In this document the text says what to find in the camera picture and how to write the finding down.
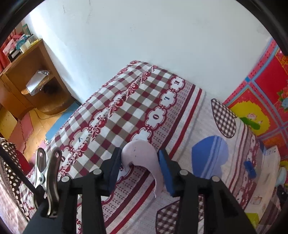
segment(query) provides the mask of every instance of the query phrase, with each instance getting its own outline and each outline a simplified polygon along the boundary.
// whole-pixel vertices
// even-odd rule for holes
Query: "cardboard box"
[[[261,220],[272,197],[280,165],[280,154],[277,146],[266,151],[261,174],[255,191],[249,201],[245,213],[253,226]]]
[[[20,50],[14,49],[11,54],[8,54],[8,59],[13,62],[21,54]]]

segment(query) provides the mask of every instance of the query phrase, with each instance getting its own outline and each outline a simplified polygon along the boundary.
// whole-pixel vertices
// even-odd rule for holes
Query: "blue floor mat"
[[[56,121],[56,123],[50,128],[46,133],[46,140],[48,143],[52,140],[56,132],[63,126],[63,124],[69,119],[69,117],[77,110],[80,105],[76,102],[72,103],[71,106],[61,115],[61,117]]]

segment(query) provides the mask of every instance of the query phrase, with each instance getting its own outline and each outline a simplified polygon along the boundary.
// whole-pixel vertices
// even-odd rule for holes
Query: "blue object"
[[[159,164],[160,164],[162,175],[164,177],[166,189],[170,193],[170,195],[173,196],[175,194],[175,191],[173,189],[172,176],[170,174],[167,162],[163,154],[164,154],[163,151],[159,150],[159,153],[158,153]]]
[[[23,46],[25,44],[25,42],[26,42],[25,39],[19,40],[16,44],[16,50],[20,50],[20,47]]]
[[[255,169],[254,169],[254,167],[253,167],[252,162],[251,162],[251,161],[245,161],[245,162],[244,162],[244,166],[245,166],[245,169],[246,169],[247,172],[248,172],[249,178],[255,179],[256,176],[257,176],[257,174],[256,174],[256,171],[255,171]]]
[[[286,176],[287,176],[287,170],[285,167],[280,167],[279,172],[278,172],[278,177],[276,180],[275,187],[277,188],[279,185],[285,184],[286,181]]]
[[[58,130],[63,126],[63,124],[70,118],[71,115],[78,109],[80,105],[76,102],[72,103],[71,106],[60,116],[56,123],[50,128],[46,133],[46,140],[50,142],[53,136],[58,132]]]
[[[229,152],[226,141],[220,136],[210,136],[192,147],[192,169],[197,177],[210,179],[222,177],[221,165],[228,160]]]

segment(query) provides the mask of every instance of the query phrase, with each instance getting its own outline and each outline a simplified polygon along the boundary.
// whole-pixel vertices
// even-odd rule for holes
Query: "metal screw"
[[[188,171],[183,169],[180,171],[180,175],[186,176],[186,175],[188,175]]]
[[[93,171],[94,175],[100,175],[102,173],[102,170],[100,168],[97,168]]]
[[[64,176],[61,181],[62,182],[68,182],[70,180],[70,177],[69,176]]]
[[[219,181],[220,181],[220,178],[219,178],[218,176],[214,175],[214,176],[212,176],[212,180],[213,180],[214,182],[219,182]]]

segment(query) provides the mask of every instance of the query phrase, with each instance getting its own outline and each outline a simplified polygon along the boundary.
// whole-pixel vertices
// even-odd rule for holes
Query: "electrical cord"
[[[33,111],[36,112],[36,115],[38,116],[38,118],[39,118],[40,120],[50,119],[50,118],[53,118],[53,117],[55,117],[55,116],[57,116],[57,115],[64,114],[64,113],[68,113],[68,112],[72,112],[72,113],[75,112],[75,111],[71,111],[71,110],[64,110],[64,111],[60,112],[59,114],[51,115],[51,116],[49,116],[49,117],[47,117],[47,118],[41,118],[35,109],[33,109]]]

